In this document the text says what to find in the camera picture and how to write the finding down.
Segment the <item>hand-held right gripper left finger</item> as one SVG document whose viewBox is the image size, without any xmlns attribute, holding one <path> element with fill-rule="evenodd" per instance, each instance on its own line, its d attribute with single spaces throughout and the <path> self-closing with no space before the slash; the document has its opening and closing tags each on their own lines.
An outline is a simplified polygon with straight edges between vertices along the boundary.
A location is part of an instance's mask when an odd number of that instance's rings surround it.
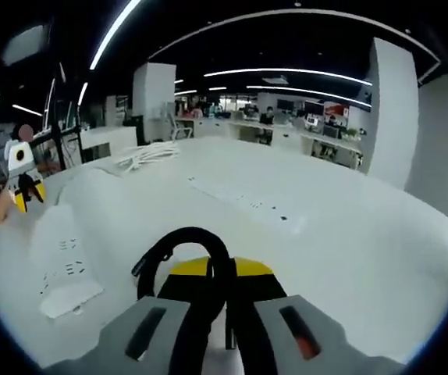
<svg viewBox="0 0 448 375">
<path fill-rule="evenodd" d="M 209 257 L 176 264 L 156 297 L 145 296 L 101 329 L 85 355 L 46 374 L 201 374 L 208 335 L 222 305 L 212 306 Z"/>
</svg>

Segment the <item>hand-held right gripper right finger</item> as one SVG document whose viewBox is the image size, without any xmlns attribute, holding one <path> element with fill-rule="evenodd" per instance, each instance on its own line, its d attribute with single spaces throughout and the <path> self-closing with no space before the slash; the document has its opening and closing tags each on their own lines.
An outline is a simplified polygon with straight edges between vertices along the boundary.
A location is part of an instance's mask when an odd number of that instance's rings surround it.
<svg viewBox="0 0 448 375">
<path fill-rule="evenodd" d="M 342 325 L 300 295 L 288 295 L 265 264 L 235 257 L 227 337 L 246 374 L 399 374 L 403 364 L 356 349 Z"/>
</svg>

